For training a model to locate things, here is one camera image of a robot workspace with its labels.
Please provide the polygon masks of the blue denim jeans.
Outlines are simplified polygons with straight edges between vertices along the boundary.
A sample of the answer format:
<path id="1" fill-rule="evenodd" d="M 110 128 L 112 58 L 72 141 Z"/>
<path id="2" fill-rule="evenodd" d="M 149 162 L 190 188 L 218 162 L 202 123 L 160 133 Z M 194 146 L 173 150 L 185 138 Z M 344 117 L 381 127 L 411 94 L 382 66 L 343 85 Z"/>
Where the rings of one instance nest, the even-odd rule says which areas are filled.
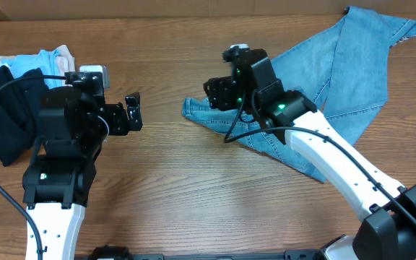
<path id="1" fill-rule="evenodd" d="M 388 100 L 391 47 L 416 38 L 416 20 L 348 6 L 340 21 L 272 59 L 285 90 L 312 100 L 348 143 L 355 144 Z M 207 98 L 185 98 L 182 115 L 218 134 L 226 134 L 237 110 L 211 109 Z M 238 142 L 324 183 L 307 159 L 273 134 L 254 134 Z"/>

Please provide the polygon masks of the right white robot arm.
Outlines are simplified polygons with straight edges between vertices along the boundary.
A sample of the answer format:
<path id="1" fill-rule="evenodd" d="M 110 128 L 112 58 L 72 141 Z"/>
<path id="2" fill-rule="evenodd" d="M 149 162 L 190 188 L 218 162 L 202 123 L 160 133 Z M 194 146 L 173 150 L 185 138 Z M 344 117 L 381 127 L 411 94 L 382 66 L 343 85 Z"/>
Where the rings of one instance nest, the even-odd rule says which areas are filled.
<path id="1" fill-rule="evenodd" d="M 281 143 L 310 161 L 343 195 L 360 221 L 314 259 L 416 259 L 416 185 L 406 188 L 365 159 L 297 90 L 284 90 L 267 58 L 231 61 L 229 77 L 203 87 L 212 108 L 248 111 Z"/>

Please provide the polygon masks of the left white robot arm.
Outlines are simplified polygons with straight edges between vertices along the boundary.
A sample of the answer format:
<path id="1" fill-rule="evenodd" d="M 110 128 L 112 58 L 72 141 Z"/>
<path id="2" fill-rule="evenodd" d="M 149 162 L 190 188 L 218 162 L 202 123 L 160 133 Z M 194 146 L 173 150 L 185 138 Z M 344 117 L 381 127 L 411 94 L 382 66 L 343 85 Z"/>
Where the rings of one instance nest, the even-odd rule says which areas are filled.
<path id="1" fill-rule="evenodd" d="M 23 202 L 35 227 L 27 229 L 26 259 L 73 259 L 97 174 L 95 161 L 109 136 L 142 128 L 140 94 L 107 104 L 101 87 L 57 87 L 41 98 L 40 145 L 22 178 Z"/>

